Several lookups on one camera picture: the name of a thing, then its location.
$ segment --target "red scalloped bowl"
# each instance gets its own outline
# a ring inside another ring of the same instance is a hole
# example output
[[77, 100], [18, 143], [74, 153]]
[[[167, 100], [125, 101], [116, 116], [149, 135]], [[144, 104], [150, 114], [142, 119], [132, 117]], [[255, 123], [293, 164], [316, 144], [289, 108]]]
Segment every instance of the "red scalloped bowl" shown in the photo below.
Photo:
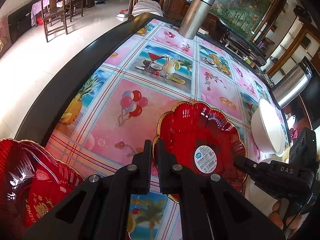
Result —
[[0, 140], [0, 231], [5, 239], [21, 239], [83, 180], [35, 142]]
[[[237, 128], [228, 122], [218, 109], [201, 101], [180, 102], [172, 111], [163, 114], [158, 122], [157, 135], [153, 141], [153, 157], [157, 167], [156, 142], [164, 140], [168, 152], [175, 154], [179, 164], [191, 168], [194, 173], [210, 176], [217, 173], [238, 192], [242, 191], [246, 173], [233, 165], [237, 155], [246, 156]], [[200, 146], [209, 146], [216, 154], [217, 163], [210, 173], [201, 172], [195, 163], [195, 153]]]

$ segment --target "white sticker label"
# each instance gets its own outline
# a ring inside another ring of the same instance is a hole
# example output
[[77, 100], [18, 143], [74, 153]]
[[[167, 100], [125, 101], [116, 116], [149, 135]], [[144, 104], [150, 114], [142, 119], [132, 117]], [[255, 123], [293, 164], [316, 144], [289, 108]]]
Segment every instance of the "white sticker label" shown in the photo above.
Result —
[[206, 145], [200, 146], [195, 152], [195, 163], [199, 171], [210, 173], [217, 166], [217, 157], [214, 151]]

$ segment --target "silver bolt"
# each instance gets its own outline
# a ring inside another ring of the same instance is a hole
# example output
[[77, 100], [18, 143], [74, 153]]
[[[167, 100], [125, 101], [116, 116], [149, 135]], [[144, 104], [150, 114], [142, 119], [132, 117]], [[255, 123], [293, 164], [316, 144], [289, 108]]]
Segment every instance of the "silver bolt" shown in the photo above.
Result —
[[130, 164], [130, 165], [128, 165], [127, 169], [128, 169], [129, 171], [135, 171], [135, 170], [137, 169], [137, 165], [135, 165], [135, 164]]
[[219, 181], [221, 179], [219, 174], [212, 174], [210, 176], [210, 179], [212, 179], [213, 181]]
[[89, 177], [89, 181], [90, 182], [97, 182], [99, 180], [99, 176], [98, 175], [91, 175]]
[[180, 164], [175, 164], [172, 166], [172, 168], [175, 170], [175, 171], [181, 171], [182, 170], [182, 165]]

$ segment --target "white bowl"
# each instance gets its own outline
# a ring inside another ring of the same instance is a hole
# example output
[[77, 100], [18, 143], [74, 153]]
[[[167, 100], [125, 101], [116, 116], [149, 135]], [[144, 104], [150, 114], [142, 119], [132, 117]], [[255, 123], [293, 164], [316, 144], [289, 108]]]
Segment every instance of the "white bowl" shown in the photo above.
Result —
[[253, 139], [260, 151], [282, 157], [284, 133], [275, 109], [265, 99], [259, 100], [259, 108], [251, 119]]

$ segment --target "pineapple print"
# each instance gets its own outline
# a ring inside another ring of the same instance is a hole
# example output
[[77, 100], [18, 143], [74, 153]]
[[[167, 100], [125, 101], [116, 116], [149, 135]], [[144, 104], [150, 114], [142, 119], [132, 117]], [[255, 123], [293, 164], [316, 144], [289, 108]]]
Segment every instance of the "pineapple print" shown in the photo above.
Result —
[[100, 82], [98, 81], [98, 75], [91, 76], [73, 98], [68, 108], [60, 118], [59, 122], [63, 122], [67, 125], [72, 124], [77, 119], [80, 113], [80, 110], [82, 108], [82, 100], [86, 95], [94, 92], [96, 90], [96, 86], [99, 83]]

